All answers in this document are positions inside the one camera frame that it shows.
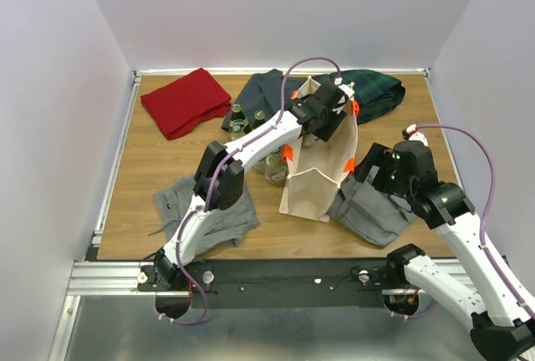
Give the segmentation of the green Perrier bottle red label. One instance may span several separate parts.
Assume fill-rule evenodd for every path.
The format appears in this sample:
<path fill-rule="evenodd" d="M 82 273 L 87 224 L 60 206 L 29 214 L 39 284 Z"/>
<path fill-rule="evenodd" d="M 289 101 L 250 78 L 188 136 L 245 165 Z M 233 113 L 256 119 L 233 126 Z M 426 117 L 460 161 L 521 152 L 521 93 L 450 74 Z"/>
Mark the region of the green Perrier bottle red label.
<path fill-rule="evenodd" d="M 230 118 L 230 136 L 229 140 L 237 140 L 248 132 L 248 119 L 243 113 L 242 106 L 238 103 L 234 103 L 231 107 L 231 118 Z"/>

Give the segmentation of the green Perrier bottle yellow label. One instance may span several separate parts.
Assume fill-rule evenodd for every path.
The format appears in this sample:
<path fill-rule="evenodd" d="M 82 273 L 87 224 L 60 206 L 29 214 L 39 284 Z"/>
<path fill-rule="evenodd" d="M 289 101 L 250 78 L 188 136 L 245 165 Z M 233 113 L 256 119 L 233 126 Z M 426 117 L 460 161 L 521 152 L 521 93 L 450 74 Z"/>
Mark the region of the green Perrier bottle yellow label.
<path fill-rule="evenodd" d="M 266 121 L 266 115 L 263 110 L 257 110 L 254 114 L 254 121 L 252 124 L 252 128 L 255 130 L 256 128 L 263 125 Z"/>

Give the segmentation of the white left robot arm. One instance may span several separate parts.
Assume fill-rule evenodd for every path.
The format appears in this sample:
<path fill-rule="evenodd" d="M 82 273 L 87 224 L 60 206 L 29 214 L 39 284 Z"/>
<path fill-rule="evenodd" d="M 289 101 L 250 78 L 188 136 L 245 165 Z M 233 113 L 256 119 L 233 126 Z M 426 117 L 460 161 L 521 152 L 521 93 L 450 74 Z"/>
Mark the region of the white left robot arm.
<path fill-rule="evenodd" d="M 207 232 L 208 217 L 229 209 L 240 199 L 245 174 L 252 166 L 304 135 L 328 141 L 348 114 L 344 107 L 353 97 L 353 87 L 337 78 L 320 84 L 302 98 L 291 98 L 269 121 L 248 135 L 224 145 L 211 142 L 194 175 L 186 214 L 172 238 L 155 254 L 157 281 L 168 290 L 179 288 L 186 277 L 184 266 L 193 261 Z"/>

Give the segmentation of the beige canvas tote bag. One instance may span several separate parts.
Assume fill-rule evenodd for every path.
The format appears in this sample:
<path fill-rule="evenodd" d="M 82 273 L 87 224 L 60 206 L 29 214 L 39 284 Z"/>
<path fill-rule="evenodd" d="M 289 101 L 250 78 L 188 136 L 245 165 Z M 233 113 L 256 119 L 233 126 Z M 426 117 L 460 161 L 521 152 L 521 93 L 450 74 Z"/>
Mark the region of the beige canvas tote bag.
<path fill-rule="evenodd" d="M 280 213 L 329 221 L 328 209 L 343 180 L 354 171 L 358 144 L 359 105 L 352 99 L 343 110 L 347 115 L 329 141 L 320 140 L 314 147 L 306 148 L 303 138 L 299 138 L 284 146 L 288 173 Z"/>

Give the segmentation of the clear Chang soda bottle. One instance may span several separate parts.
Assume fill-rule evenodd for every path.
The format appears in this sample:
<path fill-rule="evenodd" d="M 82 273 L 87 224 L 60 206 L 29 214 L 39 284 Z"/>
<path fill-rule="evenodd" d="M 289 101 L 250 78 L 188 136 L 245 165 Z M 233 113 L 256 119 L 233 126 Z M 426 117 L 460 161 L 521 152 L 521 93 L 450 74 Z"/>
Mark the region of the clear Chang soda bottle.
<path fill-rule="evenodd" d="M 283 159 L 283 149 L 275 149 L 266 157 L 264 177 L 269 184 L 283 186 L 288 173 L 286 161 Z"/>
<path fill-rule="evenodd" d="M 266 167 L 266 159 L 259 160 L 256 162 L 252 167 L 251 171 L 254 171 L 256 173 L 264 173 Z"/>

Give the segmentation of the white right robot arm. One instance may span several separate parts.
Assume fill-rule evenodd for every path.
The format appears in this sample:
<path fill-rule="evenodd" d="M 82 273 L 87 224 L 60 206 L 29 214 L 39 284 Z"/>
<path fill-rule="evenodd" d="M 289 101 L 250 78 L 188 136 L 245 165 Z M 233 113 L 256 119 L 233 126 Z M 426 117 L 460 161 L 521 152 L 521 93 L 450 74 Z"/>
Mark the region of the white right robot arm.
<path fill-rule="evenodd" d="M 372 186 L 406 200 L 413 214 L 453 251 L 474 288 L 442 271 L 413 244 L 387 256 L 386 281 L 432 296 L 465 324 L 484 359 L 522 358 L 534 347 L 534 297 L 499 255 L 462 188 L 439 180 L 431 149 L 418 140 L 404 140 L 394 148 L 373 144 L 355 166 L 354 178 L 365 181 L 372 168 L 377 170 Z"/>

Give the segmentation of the red soda can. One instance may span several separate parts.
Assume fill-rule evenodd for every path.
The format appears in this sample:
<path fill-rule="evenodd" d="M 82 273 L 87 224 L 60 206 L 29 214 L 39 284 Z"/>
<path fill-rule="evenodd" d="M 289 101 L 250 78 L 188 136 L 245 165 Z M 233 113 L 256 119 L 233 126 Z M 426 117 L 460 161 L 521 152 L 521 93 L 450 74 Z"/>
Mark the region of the red soda can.
<path fill-rule="evenodd" d="M 303 137 L 302 144 L 303 144 L 303 146 L 306 147 L 306 148 L 312 148 L 312 147 L 314 147 L 319 141 L 320 141 L 320 138 L 317 137 L 316 135 L 314 135 L 314 134 L 306 134 L 306 135 Z"/>

